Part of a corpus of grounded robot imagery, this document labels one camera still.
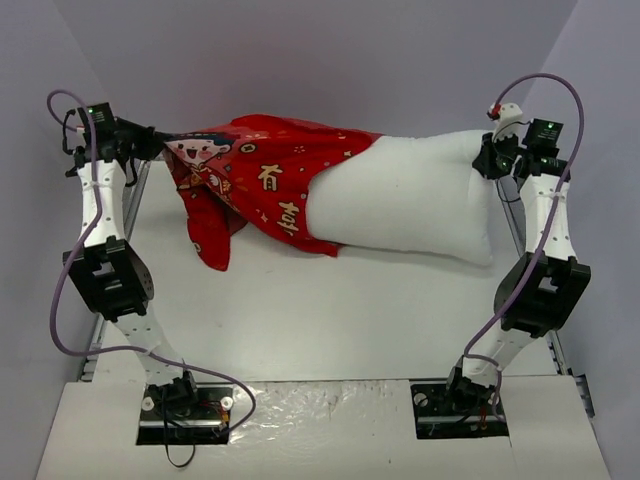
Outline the white pillow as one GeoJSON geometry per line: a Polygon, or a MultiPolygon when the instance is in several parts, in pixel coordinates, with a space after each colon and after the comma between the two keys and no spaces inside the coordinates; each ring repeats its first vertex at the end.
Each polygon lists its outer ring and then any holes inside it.
{"type": "Polygon", "coordinates": [[[380,137],[310,182],[309,233],[341,245],[491,264],[492,184],[472,165],[484,134],[380,137]]]}

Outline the red printed pillowcase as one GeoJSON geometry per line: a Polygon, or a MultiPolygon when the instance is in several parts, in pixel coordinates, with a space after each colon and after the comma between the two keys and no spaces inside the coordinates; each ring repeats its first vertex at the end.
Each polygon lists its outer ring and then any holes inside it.
{"type": "Polygon", "coordinates": [[[231,237],[248,224],[302,252],[336,256],[340,243],[314,237],[307,226],[311,181],[379,137],[251,114],[209,129],[168,134],[162,154],[196,253],[208,267],[225,271],[231,237]]]}

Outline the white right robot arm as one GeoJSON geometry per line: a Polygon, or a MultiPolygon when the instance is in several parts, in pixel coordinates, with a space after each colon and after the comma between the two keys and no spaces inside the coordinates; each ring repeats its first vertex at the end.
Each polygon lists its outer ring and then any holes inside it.
{"type": "Polygon", "coordinates": [[[494,397],[507,366],[532,342],[564,326],[591,279],[572,246],[567,214],[570,168],[558,157],[562,124],[542,119],[485,135],[475,167],[516,182],[525,216],[524,252],[500,282],[494,315],[465,347],[443,389],[446,406],[465,413],[494,397]]]}

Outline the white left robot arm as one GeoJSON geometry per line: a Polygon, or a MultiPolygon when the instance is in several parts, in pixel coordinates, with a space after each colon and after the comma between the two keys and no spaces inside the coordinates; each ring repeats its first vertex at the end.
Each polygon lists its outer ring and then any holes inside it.
{"type": "Polygon", "coordinates": [[[79,244],[65,253],[69,278],[93,313],[126,338],[146,374],[146,395],[179,418],[195,415],[201,393],[166,339],[151,308],[151,273],[127,240],[123,194],[134,159],[151,160],[161,143],[151,127],[120,119],[108,103],[78,111],[86,144],[73,152],[70,175],[82,187],[79,244]]]}

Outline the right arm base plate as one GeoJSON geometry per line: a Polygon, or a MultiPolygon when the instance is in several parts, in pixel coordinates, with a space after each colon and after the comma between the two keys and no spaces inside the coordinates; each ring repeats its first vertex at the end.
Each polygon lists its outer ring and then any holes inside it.
{"type": "Polygon", "coordinates": [[[492,409],[491,398],[476,394],[456,400],[444,380],[410,383],[415,435],[418,440],[463,440],[509,436],[509,427],[499,419],[501,405],[492,409]]]}

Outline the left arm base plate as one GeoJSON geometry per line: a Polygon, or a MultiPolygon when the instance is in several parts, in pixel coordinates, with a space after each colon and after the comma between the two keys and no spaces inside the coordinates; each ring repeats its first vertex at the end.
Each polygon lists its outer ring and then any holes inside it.
{"type": "Polygon", "coordinates": [[[230,385],[204,384],[196,391],[190,406],[163,405],[160,393],[146,388],[139,413],[138,446],[226,445],[234,406],[230,385]]]}

